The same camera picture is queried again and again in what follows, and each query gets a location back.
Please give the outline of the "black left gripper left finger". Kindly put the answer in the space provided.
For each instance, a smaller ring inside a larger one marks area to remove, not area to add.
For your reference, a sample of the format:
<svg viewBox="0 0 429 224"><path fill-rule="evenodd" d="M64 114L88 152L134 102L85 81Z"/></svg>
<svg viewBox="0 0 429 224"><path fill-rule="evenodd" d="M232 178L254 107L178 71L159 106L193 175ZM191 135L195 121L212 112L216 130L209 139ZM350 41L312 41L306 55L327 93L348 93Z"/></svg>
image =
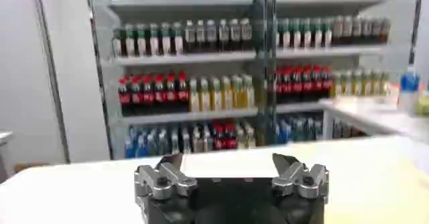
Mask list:
<svg viewBox="0 0 429 224"><path fill-rule="evenodd" d="M174 193L189 197L198 188L198 181L180 171L182 159L182 154L172 154L163 156L155 168L138 166L134 171L135 198L152 197L164 201Z"/></svg>

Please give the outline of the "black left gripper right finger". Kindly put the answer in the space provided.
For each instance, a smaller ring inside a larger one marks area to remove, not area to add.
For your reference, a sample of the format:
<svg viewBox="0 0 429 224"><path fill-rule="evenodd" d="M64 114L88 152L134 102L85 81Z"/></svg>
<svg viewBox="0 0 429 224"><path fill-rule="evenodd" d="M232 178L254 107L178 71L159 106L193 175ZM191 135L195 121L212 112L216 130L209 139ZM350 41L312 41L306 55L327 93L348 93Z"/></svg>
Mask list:
<svg viewBox="0 0 429 224"><path fill-rule="evenodd" d="M308 168L293 156L272 154L278 176L272 178L271 187L280 197L296 194L304 199L327 199L329 174L326 166L314 164Z"/></svg>

